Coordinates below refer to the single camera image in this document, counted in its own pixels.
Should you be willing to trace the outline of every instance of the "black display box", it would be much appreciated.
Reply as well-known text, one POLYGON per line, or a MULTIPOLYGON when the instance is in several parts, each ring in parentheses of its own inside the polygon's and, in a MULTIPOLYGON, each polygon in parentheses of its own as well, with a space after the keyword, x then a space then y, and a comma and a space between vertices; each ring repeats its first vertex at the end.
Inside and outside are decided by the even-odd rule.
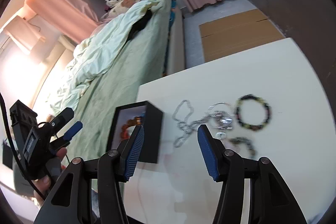
POLYGON ((142 126, 145 138, 138 161, 153 164, 158 162, 163 112, 153 106, 149 101, 118 106, 115 109, 106 152, 111 149, 116 149, 122 141, 120 137, 122 125, 126 124, 127 120, 133 119, 135 116, 140 116, 143 113, 142 126))
POLYGON ((13 170, 13 152, 5 141, 2 141, 2 163, 13 170))

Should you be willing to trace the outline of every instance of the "gray wall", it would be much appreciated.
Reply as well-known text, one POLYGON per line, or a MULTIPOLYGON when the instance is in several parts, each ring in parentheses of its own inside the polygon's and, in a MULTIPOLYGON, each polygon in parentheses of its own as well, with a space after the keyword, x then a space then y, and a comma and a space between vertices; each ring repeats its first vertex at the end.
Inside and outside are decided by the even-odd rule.
POLYGON ((336 7, 331 0, 249 0, 299 45, 336 114, 336 7))

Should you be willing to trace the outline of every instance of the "bed sheet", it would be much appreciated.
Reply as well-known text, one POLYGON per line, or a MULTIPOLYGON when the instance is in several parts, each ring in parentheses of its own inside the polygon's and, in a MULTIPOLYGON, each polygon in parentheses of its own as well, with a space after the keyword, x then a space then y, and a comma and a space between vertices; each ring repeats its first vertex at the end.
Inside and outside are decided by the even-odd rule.
POLYGON ((81 121, 83 129, 68 146, 70 159, 79 156, 91 160, 102 156, 115 108, 135 102, 140 85, 162 76, 171 0, 158 1, 160 3, 152 8, 153 16, 145 29, 127 42, 112 67, 95 78, 79 100, 72 122, 81 121))

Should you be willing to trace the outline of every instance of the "human hand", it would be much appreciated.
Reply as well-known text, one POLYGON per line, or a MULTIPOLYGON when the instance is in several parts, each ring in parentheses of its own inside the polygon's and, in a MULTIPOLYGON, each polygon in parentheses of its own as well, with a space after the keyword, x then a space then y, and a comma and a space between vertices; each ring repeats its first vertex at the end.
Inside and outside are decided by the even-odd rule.
MULTIPOLYGON (((62 161, 66 154, 67 154, 67 149, 65 147, 62 147, 57 152, 56 156, 60 159, 60 161, 62 161)), ((51 181, 50 181, 50 178, 48 176, 45 176, 44 178, 33 181, 33 183, 35 184, 37 189, 44 195, 46 190, 49 189, 51 181)), ((44 200, 35 190, 34 190, 34 197, 36 198, 39 205, 42 206, 44 200)))

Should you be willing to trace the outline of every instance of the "beaded bracelet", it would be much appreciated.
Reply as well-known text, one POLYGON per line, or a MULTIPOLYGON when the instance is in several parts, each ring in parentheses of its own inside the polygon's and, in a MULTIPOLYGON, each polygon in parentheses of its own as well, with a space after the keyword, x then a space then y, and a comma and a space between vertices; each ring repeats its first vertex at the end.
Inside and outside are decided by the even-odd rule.
POLYGON ((254 145, 252 144, 252 141, 249 140, 246 137, 237 137, 233 139, 229 139, 229 142, 231 142, 235 147, 238 147, 239 144, 245 144, 247 146, 247 149, 250 152, 250 159, 254 160, 256 155, 256 150, 254 148, 254 145))
POLYGON ((128 135, 127 129, 132 126, 140 126, 142 125, 143 116, 135 116, 133 119, 127 120, 127 123, 121 127, 120 139, 127 140, 130 138, 128 135))
POLYGON ((248 95, 241 97, 238 100, 235 115, 236 115, 237 122, 239 123, 240 126, 246 129, 257 131, 257 130, 263 129, 268 124, 269 119, 271 117, 271 108, 262 98, 256 97, 253 94, 248 94, 248 95), (263 105, 263 107, 266 110, 266 118, 261 124, 253 125, 253 124, 245 123, 242 121, 241 116, 240 116, 240 106, 242 105, 244 100, 255 100, 256 102, 263 105))

